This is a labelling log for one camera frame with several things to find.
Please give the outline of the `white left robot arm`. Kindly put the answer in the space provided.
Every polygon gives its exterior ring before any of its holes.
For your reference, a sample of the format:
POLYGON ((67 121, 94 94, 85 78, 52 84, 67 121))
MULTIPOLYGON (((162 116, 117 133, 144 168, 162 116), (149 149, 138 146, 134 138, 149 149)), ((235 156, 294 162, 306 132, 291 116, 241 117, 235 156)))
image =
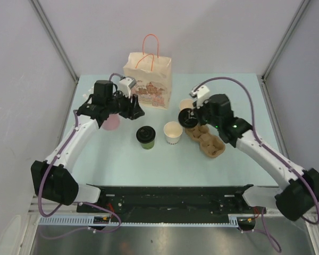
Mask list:
POLYGON ((136 85, 132 77, 124 77, 118 84, 98 80, 88 99, 74 111, 75 123, 56 149, 44 160, 31 166, 33 187, 38 199, 47 199, 61 205, 88 202, 95 212, 103 211, 107 200, 100 188, 79 184, 72 169, 88 140, 112 114, 130 120, 144 116, 138 96, 131 93, 136 85))

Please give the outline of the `green paper cup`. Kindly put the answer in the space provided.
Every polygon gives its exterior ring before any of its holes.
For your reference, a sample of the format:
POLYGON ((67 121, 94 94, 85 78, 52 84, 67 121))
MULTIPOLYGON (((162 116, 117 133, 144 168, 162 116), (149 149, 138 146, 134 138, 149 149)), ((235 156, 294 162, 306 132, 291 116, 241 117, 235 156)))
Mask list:
POLYGON ((141 142, 140 144, 141 144, 141 147, 142 147, 143 149, 148 150, 148 149, 151 149, 151 148, 154 147, 154 145, 155 145, 155 140, 152 140, 151 142, 146 142, 146 143, 141 142))

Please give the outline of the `black cup lid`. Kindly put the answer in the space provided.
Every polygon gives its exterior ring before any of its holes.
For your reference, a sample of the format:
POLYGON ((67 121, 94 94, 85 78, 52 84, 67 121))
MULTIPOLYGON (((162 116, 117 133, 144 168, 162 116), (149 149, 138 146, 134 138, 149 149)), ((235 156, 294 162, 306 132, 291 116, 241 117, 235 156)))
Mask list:
POLYGON ((191 129, 197 126, 198 120, 193 109, 184 108, 178 115, 178 121, 183 128, 191 129))
POLYGON ((140 143, 151 143, 156 137, 156 131, 151 126, 142 126, 136 132, 136 138, 140 143))

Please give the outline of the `brown pulp cup carrier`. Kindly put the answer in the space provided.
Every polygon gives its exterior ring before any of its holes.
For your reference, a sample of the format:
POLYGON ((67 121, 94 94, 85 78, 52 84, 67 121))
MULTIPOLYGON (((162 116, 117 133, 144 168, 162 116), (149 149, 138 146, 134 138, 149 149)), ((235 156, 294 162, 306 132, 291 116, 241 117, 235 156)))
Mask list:
POLYGON ((199 143, 200 150, 207 157, 216 158, 224 153, 224 142, 218 136, 211 134, 207 125, 197 125, 184 131, 190 139, 199 143))

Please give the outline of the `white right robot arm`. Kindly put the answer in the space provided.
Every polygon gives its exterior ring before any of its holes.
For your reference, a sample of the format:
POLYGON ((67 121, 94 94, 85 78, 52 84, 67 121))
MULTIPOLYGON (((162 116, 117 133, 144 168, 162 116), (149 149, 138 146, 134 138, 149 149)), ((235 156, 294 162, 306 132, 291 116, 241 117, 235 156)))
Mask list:
POLYGON ((316 208, 319 224, 319 172, 305 170, 291 162, 261 139, 254 126, 234 116, 225 94, 209 91, 191 92, 195 98, 193 113, 201 125, 217 129, 221 140, 253 159, 277 183, 277 188, 251 186, 234 201, 236 210, 247 213, 253 207, 274 208, 287 219, 296 221, 312 207, 316 208))

